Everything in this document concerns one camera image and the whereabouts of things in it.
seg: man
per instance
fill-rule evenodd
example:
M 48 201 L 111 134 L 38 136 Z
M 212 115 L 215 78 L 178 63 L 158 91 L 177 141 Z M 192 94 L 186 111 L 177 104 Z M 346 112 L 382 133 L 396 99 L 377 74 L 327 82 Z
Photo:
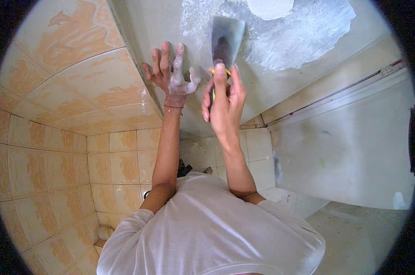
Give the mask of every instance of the man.
M 286 206 L 265 200 L 239 146 L 239 124 L 246 99 L 237 66 L 229 95 L 224 64 L 204 90 L 202 113 L 224 153 L 227 183 L 203 173 L 177 179 L 181 110 L 200 82 L 181 73 L 179 44 L 169 70 L 169 43 L 154 49 L 147 79 L 165 93 L 163 126 L 152 175 L 152 189 L 140 209 L 125 218 L 107 240 L 98 274 L 311 274 L 325 252 L 325 241 Z M 209 92 L 215 101 L 209 112 Z

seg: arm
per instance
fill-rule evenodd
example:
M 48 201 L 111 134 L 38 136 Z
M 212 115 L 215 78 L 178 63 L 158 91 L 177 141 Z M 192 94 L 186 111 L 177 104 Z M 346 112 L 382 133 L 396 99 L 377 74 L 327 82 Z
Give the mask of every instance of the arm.
M 224 153 L 227 184 L 230 191 L 243 201 L 258 204 L 265 200 L 256 191 L 256 185 L 239 146 L 239 123 L 243 113 L 247 91 L 241 81 L 236 65 L 231 70 L 232 86 L 226 90 L 227 75 L 224 64 L 215 67 L 214 80 L 210 81 L 203 94 L 202 112 L 204 120 L 210 121 Z M 215 101 L 209 112 L 210 88 L 215 83 Z
M 200 79 L 193 77 L 191 72 L 191 82 L 187 83 L 183 79 L 184 46 L 179 44 L 177 54 L 173 63 L 173 74 L 169 70 L 169 43 L 162 43 L 162 54 L 160 51 L 153 50 L 153 66 L 143 63 L 148 80 L 152 80 L 165 93 L 164 116 L 162 131 L 160 133 L 159 151 L 155 168 L 152 174 L 152 189 L 140 206 L 141 209 L 149 209 L 156 213 L 166 202 L 175 194 L 177 185 L 178 170 L 178 143 L 180 132 L 180 116 L 183 105 L 188 94 L 194 92 Z

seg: hand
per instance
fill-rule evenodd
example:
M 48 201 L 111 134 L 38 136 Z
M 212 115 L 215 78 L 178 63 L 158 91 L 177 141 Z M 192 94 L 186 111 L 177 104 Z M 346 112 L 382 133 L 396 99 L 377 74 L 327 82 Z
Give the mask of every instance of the hand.
M 210 121 L 212 129 L 225 150 L 232 145 L 236 145 L 236 140 L 238 140 L 237 145 L 239 146 L 239 124 L 247 95 L 247 90 L 243 86 L 236 65 L 232 67 L 230 73 L 232 86 L 230 87 L 229 95 L 227 95 L 228 84 L 225 66 L 223 63 L 216 64 L 214 77 L 204 89 L 203 103 L 201 105 L 204 120 L 206 122 Z M 212 84 L 215 84 L 215 101 L 209 112 Z
M 196 77 L 195 70 L 189 69 L 191 82 L 186 82 L 182 74 L 184 45 L 178 44 L 177 54 L 173 63 L 173 74 L 169 69 L 169 42 L 162 42 L 162 52 L 160 58 L 160 50 L 152 50 L 152 73 L 151 66 L 142 63 L 146 72 L 146 78 L 152 80 L 166 94 L 165 105 L 169 107 L 182 108 L 186 102 L 188 94 L 194 92 L 200 83 L 200 78 Z

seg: white t-shirt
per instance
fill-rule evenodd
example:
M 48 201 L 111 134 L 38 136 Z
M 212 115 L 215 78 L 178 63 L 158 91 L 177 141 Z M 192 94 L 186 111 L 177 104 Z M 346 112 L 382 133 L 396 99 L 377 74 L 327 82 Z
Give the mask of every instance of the white t-shirt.
M 190 173 L 155 215 L 139 209 L 104 245 L 97 274 L 311 274 L 325 240 L 287 206 L 235 197 L 214 176 Z

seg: metal blade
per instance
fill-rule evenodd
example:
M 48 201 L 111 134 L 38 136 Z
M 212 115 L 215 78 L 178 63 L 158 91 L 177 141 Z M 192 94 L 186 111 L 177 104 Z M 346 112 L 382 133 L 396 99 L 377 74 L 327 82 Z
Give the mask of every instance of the metal blade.
M 212 19 L 212 60 L 230 69 L 243 40 L 246 23 L 242 20 L 215 16 Z

